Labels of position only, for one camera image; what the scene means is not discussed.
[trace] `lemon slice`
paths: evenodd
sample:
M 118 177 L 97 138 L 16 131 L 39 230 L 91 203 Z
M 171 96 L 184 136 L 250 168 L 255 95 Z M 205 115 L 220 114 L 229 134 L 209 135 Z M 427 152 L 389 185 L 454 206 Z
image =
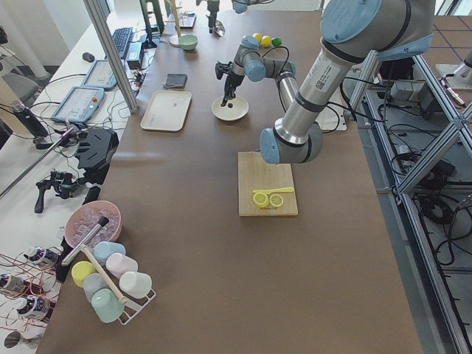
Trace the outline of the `lemon slice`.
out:
M 252 196 L 252 200 L 259 208 L 265 208 L 268 206 L 268 195 L 265 193 L 257 192 Z
M 274 208 L 279 208 L 283 204 L 283 198 L 280 194 L 272 194 L 269 198 L 269 202 Z

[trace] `green bowl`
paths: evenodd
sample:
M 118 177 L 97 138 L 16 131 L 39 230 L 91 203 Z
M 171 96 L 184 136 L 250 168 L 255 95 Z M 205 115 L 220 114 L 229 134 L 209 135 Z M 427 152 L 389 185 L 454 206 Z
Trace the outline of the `green bowl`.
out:
M 183 50 L 194 50 L 198 44 L 198 37 L 196 35 L 182 35 L 178 39 L 178 44 Z

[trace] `cup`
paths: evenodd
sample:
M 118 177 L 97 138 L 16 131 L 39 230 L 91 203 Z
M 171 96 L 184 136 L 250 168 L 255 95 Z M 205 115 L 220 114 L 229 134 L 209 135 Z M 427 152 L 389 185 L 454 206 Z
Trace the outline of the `cup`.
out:
M 125 293 L 136 299 L 141 299 L 149 294 L 153 286 L 153 280 L 146 273 L 127 271 L 119 278 L 119 287 Z
M 90 274 L 83 281 L 83 290 L 86 293 L 86 298 L 88 302 L 91 302 L 92 297 L 94 297 L 97 291 L 101 289 L 106 289 L 106 288 L 108 288 L 106 281 L 98 273 Z
M 121 243 L 102 241 L 94 248 L 94 256 L 102 266 L 113 253 L 126 254 L 126 249 Z
M 138 262 L 121 253 L 113 253 L 106 260 L 106 268 L 117 279 L 127 271 L 138 271 Z
M 110 289 L 97 291 L 91 298 L 91 305 L 100 321 L 105 323 L 117 320 L 125 309 Z
M 72 279 L 79 288 L 83 288 L 83 281 L 92 273 L 97 273 L 97 270 L 86 260 L 77 262 L 72 267 Z

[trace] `white desk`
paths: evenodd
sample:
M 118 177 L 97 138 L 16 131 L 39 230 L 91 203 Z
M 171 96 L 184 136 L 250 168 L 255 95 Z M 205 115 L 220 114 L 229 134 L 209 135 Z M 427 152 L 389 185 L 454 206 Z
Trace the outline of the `white desk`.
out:
M 111 14 L 108 18 L 110 29 L 113 31 L 118 27 L 138 27 L 141 21 L 130 22 L 126 16 Z M 98 41 L 95 29 L 91 25 L 83 34 L 77 45 L 69 53 L 63 64 L 57 70 L 52 80 L 59 77 L 65 77 L 71 74 L 85 74 L 91 67 L 91 63 L 82 59 L 84 52 L 92 53 L 96 59 L 105 57 L 104 51 Z M 144 59 L 143 66 L 146 66 L 153 56 L 153 51 L 148 51 Z M 41 93 L 36 100 L 37 103 L 45 101 L 60 102 L 69 92 L 72 86 L 79 86 L 83 82 L 84 76 L 70 77 L 51 83 Z M 32 108 L 32 111 L 38 116 L 50 117 L 57 105 L 38 105 Z M 123 100 L 121 92 L 116 88 L 105 94 L 105 99 L 100 104 L 100 108 L 93 116 L 91 125 L 98 124 L 107 118 L 111 111 L 111 122 L 113 129 L 121 138 L 122 130 L 126 126 L 129 116 L 129 110 Z M 56 124 L 46 119 L 46 122 L 57 129 L 63 130 L 65 125 Z M 111 128 L 111 123 L 107 122 L 105 126 Z M 58 138 L 57 134 L 52 135 L 52 140 Z M 67 156 L 72 156 L 77 146 L 64 149 Z M 7 187 L 17 176 L 19 176 L 29 165 L 31 165 L 44 151 L 36 150 L 31 140 L 21 139 L 17 136 L 11 136 L 5 146 L 0 150 L 0 190 Z M 51 189 L 46 191 L 44 196 L 44 212 L 34 213 L 35 202 L 38 198 L 38 188 L 36 182 L 49 175 L 53 169 L 59 171 L 68 171 L 77 175 L 74 169 L 77 169 L 77 159 L 72 157 L 67 160 L 59 153 L 50 153 L 38 166 L 36 166 L 27 176 L 25 176 L 11 191 L 0 199 L 0 230 L 1 230 L 1 251 L 9 257 L 16 257 L 22 254 L 28 246 L 59 246 L 63 237 L 61 229 L 65 226 L 69 216 L 78 209 L 88 192 L 88 188 L 82 186 L 74 193 L 74 198 L 63 200 L 55 196 Z M 11 268 L 0 266 L 0 272 L 9 273 Z M 5 298 L 0 295 L 0 304 Z M 8 305 L 0 307 L 0 316 L 5 316 L 11 308 Z M 0 326 L 5 325 L 5 320 L 0 318 Z M 3 342 L 9 330 L 0 329 L 0 340 Z M 0 344 L 0 353 L 18 354 L 33 353 L 25 345 L 18 345 L 12 349 L 6 349 Z

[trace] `folded cloth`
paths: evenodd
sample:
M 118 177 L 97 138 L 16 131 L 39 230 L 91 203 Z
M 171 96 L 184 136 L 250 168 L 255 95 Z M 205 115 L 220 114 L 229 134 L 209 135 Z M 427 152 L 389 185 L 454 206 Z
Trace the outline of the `folded cloth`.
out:
M 166 89 L 178 89 L 185 87 L 187 74 L 167 74 L 164 87 Z

